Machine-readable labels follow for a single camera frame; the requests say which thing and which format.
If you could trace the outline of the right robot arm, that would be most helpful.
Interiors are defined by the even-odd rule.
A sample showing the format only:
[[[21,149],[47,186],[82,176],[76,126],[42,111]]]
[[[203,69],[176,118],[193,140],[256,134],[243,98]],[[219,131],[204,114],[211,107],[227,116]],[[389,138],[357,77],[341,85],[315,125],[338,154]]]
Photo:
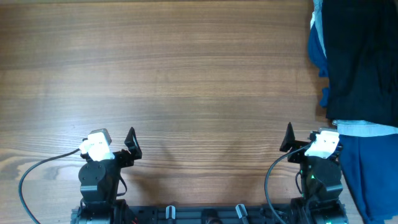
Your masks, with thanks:
[[[340,135],[334,129],[312,131],[309,141],[295,138],[292,125],[287,125],[280,151],[288,152],[287,160],[300,165],[296,181],[301,197],[290,201],[287,223],[347,224],[348,218],[339,196],[343,191],[338,156],[343,149]]]

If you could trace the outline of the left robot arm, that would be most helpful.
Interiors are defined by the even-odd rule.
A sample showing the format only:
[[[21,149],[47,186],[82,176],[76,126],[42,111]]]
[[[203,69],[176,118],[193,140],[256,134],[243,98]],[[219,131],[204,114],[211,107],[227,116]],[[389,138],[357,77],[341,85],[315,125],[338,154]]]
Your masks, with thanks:
[[[118,192],[119,184],[126,185],[121,169],[131,167],[142,158],[134,128],[130,128],[124,144],[127,149],[111,152],[111,137],[108,130],[97,129],[89,133],[79,146],[86,164],[80,169],[78,178],[83,198],[72,210],[71,223],[120,223],[136,224],[137,215]]]

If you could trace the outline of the black shorts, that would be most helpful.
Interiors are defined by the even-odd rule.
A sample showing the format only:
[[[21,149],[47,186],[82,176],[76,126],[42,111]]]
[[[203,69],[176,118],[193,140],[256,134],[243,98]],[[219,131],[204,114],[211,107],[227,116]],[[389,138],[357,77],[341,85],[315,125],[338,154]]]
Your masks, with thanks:
[[[326,117],[397,126],[395,2],[324,1],[322,22],[330,79]]]

